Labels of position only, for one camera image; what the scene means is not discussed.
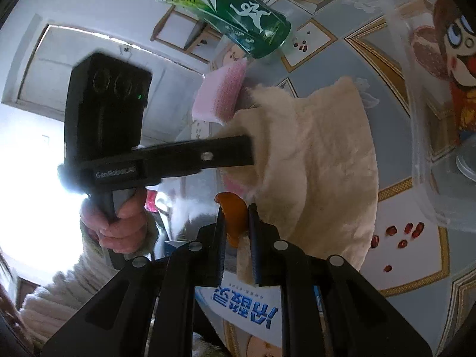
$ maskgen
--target orange object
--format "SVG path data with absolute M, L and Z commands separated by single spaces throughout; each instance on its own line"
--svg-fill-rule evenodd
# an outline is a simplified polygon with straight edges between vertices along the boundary
M 234 193 L 223 192 L 215 196 L 219 203 L 227 228 L 227 240 L 233 248 L 238 248 L 239 237 L 248 231 L 248 207 L 246 203 Z

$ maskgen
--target finger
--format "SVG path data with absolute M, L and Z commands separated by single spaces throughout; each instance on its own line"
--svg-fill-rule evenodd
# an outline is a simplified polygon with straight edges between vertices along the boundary
M 147 216 L 144 210 L 127 219 L 120 219 L 109 225 L 107 229 L 101 229 L 101 233 L 107 237 L 128 237 L 147 224 Z
M 122 204 L 118 211 L 118 218 L 126 219 L 128 217 L 138 214 L 144 210 L 144 205 L 147 200 L 147 189 L 137 188 L 136 193 Z
M 106 216 L 88 198 L 84 199 L 79 209 L 79 216 L 89 229 L 99 232 L 108 229 L 109 222 Z
M 134 232 L 132 235 L 127 237 L 103 237 L 99 243 L 102 247 L 111 248 L 115 252 L 119 252 L 121 254 L 130 254 L 140 248 L 146 237 L 146 233 L 147 230 L 145 227 L 143 227 L 139 231 Z

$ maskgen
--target plastic container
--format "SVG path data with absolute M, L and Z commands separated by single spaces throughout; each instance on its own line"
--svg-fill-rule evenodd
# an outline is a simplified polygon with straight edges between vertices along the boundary
M 476 163 L 471 140 L 463 143 L 473 133 L 476 37 L 453 0 L 379 2 L 408 92 L 417 202 L 440 225 L 475 231 L 476 182 L 456 162 L 462 154 Z
M 158 1 L 185 7 L 255 59 L 276 50 L 291 31 L 289 21 L 261 0 Z

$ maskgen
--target pink sponge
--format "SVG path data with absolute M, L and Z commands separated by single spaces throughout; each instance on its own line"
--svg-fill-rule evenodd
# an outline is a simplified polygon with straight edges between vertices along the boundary
M 224 124 L 233 118 L 246 58 L 224 65 L 205 76 L 192 107 L 192 118 Z

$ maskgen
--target bottle label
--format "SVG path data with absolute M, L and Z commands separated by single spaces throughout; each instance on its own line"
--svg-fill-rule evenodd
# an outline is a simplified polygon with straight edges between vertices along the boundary
M 256 58 L 274 51 L 291 28 L 282 14 L 260 0 L 165 1 L 191 9 Z

